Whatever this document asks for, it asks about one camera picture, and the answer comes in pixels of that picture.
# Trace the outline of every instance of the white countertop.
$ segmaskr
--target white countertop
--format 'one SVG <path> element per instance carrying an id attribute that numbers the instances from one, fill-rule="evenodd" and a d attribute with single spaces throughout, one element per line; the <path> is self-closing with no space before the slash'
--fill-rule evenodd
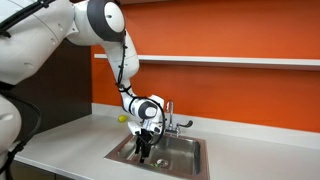
<path id="1" fill-rule="evenodd" d="M 320 178 L 319 150 L 182 130 L 206 140 L 210 179 Z M 116 118 L 89 115 L 36 135 L 15 160 L 73 179 L 177 179 L 105 159 L 128 134 L 127 124 Z"/>

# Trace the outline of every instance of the wall shelf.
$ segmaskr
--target wall shelf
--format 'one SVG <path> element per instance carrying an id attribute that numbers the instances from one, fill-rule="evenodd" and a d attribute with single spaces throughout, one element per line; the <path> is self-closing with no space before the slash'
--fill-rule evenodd
<path id="1" fill-rule="evenodd" d="M 177 64 L 220 67 L 244 67 L 266 69 L 291 69 L 320 71 L 320 60 L 281 58 L 234 58 L 203 56 L 158 56 L 138 55 L 142 63 Z M 105 54 L 94 54 L 94 58 L 106 59 Z"/>

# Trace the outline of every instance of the sink basin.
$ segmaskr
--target sink basin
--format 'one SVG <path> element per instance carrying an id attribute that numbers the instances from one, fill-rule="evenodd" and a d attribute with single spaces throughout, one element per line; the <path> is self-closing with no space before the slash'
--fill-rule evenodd
<path id="1" fill-rule="evenodd" d="M 154 172 L 187 179 L 209 179 L 206 144 L 203 139 L 164 134 L 152 146 L 149 157 L 140 163 L 135 154 L 137 136 L 129 135 L 105 158 Z"/>

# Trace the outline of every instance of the tennis ball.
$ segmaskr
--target tennis ball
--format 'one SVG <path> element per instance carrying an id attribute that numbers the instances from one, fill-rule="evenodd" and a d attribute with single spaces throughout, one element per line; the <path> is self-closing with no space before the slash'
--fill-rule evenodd
<path id="1" fill-rule="evenodd" d="M 125 116 L 125 115 L 120 115 L 120 116 L 118 117 L 118 122 L 123 123 L 123 122 L 126 122 L 126 121 L 127 121 L 127 116 Z"/>

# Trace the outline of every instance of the kitchen faucet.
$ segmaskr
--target kitchen faucet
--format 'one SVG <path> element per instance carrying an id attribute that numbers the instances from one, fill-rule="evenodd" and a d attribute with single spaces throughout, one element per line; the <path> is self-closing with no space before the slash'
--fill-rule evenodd
<path id="1" fill-rule="evenodd" d="M 172 116 L 173 116 L 173 100 L 171 100 L 171 99 L 167 103 L 166 112 L 169 113 L 169 125 L 166 128 L 166 131 L 165 131 L 166 133 L 172 133 L 172 134 L 179 135 L 180 132 L 181 132 L 179 126 L 188 128 L 188 127 L 191 127 L 192 124 L 193 124 L 193 121 L 190 120 L 186 125 L 182 125 L 182 124 L 177 123 L 176 128 L 175 129 L 173 128 L 173 120 L 172 120 Z"/>

